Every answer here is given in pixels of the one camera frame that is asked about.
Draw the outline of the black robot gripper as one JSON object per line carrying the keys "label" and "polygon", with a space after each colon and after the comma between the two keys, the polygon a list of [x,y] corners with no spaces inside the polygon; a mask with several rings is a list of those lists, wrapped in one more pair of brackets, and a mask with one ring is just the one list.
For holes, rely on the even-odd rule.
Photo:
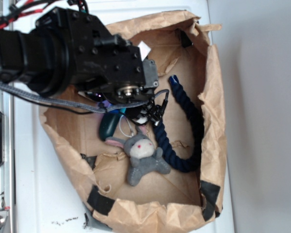
{"label": "black robot gripper", "polygon": [[36,31],[45,39],[53,71],[51,95],[73,85],[113,104],[154,99],[159,85],[155,62],[111,34],[97,16],[55,7],[36,21]]}

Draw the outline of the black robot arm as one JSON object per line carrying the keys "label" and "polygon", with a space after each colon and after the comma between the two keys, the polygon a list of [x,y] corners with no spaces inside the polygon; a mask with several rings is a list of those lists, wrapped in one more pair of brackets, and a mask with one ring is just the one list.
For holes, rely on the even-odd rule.
{"label": "black robot arm", "polygon": [[98,17],[53,8],[30,33],[0,30],[0,82],[22,82],[42,97],[70,85],[113,104],[147,101],[159,85],[155,62]]}

